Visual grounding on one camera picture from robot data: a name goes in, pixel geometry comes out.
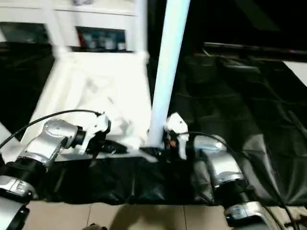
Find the black cable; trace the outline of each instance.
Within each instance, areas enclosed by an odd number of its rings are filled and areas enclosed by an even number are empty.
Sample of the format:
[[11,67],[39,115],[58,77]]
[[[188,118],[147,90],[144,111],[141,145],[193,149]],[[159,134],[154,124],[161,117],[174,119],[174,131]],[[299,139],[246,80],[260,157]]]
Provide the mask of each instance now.
[[300,227],[299,227],[299,224],[296,223],[296,221],[294,220],[293,216],[292,216],[292,213],[290,212],[290,210],[288,209],[288,207],[282,203],[282,208],[286,211],[290,221],[291,221],[291,224],[293,226],[293,229],[294,230],[300,230]]
[[185,133],[178,133],[177,136],[184,135],[184,134],[197,134],[197,135],[201,135],[201,136],[205,136],[205,137],[209,137],[209,138],[215,139],[215,140],[221,142],[232,153],[235,152],[226,142],[220,140],[219,138],[217,138],[217,137],[215,137],[213,135],[210,135],[210,134],[207,134],[207,133],[203,133],[203,132],[189,131],[189,132],[185,132]]
[[283,224],[278,220],[278,218],[275,216],[275,214],[274,214],[267,206],[264,206],[264,205],[262,205],[262,206],[263,206],[263,208],[264,208],[265,210],[267,210],[267,212],[269,213],[269,215],[274,219],[274,221],[276,222],[277,226],[278,226],[281,230],[283,230],[283,229],[284,229],[284,226],[283,226]]
[[64,110],[64,111],[61,111],[61,112],[57,112],[57,113],[53,113],[53,114],[50,114],[50,115],[47,115],[47,116],[44,116],[44,117],[41,117],[35,121],[32,121],[30,122],[29,124],[25,125],[24,127],[20,128],[19,130],[17,130],[16,132],[14,132],[12,135],[10,135],[8,138],[6,138],[1,144],[0,144],[0,149],[6,144],[8,143],[12,138],[14,138],[15,136],[17,136],[20,132],[24,131],[25,129],[27,129],[28,127],[42,121],[42,120],[45,120],[45,119],[48,119],[50,117],[53,117],[53,116],[57,116],[57,115],[60,115],[60,114],[67,114],[67,113],[73,113],[73,112],[87,112],[87,113],[93,113],[95,114],[96,116],[99,116],[101,115],[101,113],[98,113],[98,112],[95,112],[93,110],[87,110],[87,109],[71,109],[71,110]]

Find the black plastic sheet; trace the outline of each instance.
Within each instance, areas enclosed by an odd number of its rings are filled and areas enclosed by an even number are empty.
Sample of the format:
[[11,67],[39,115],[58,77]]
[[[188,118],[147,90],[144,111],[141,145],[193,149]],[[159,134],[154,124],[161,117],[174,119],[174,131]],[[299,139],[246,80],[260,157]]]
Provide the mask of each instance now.
[[[157,62],[148,66],[151,93]],[[169,113],[221,136],[263,203],[307,203],[307,90],[282,62],[180,60]],[[39,191],[49,201],[217,205],[204,161],[56,162]]]
[[30,121],[53,66],[51,49],[51,45],[0,43],[0,121],[12,133]]

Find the white pole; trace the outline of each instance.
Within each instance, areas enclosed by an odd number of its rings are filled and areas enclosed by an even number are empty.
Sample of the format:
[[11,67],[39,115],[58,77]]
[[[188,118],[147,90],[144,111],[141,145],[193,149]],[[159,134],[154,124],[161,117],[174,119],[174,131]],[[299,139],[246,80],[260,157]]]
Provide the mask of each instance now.
[[59,27],[59,22],[56,18],[55,10],[53,9],[52,0],[40,0],[40,2],[46,20],[47,32],[53,46],[54,56],[59,58],[63,54],[66,54],[69,49],[67,46],[65,46],[64,38]]
[[[0,122],[0,143],[2,143],[10,135],[11,133]],[[0,154],[2,155],[4,162],[7,163],[10,161],[15,161],[21,149],[21,143],[16,138],[13,138],[0,149]]]
[[136,20],[136,51],[147,54],[147,0],[135,1],[135,20]]
[[147,146],[162,142],[190,0],[168,0]]

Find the beige floor tile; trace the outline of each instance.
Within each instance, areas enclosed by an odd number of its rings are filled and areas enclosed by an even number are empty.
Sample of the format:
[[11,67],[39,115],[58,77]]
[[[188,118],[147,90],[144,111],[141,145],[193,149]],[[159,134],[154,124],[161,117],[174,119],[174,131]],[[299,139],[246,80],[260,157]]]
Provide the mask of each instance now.
[[185,206],[187,230],[229,230],[223,207]]
[[31,202],[23,230],[81,230],[86,226],[91,205]]
[[93,204],[88,224],[109,230],[186,230],[182,206]]
[[[290,218],[283,208],[280,207],[270,207],[273,214],[277,217],[281,224],[290,223]],[[307,210],[305,207],[288,207],[293,218],[299,220],[300,216],[307,216]]]

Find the shelf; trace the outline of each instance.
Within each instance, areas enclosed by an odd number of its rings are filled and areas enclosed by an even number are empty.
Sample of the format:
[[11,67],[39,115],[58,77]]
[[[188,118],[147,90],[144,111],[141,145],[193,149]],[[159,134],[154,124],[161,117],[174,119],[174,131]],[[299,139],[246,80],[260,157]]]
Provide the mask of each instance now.
[[[119,15],[135,15],[134,0],[94,0],[93,4],[74,6],[73,0],[53,0],[59,11],[93,12]],[[41,0],[0,0],[0,7],[39,9]]]

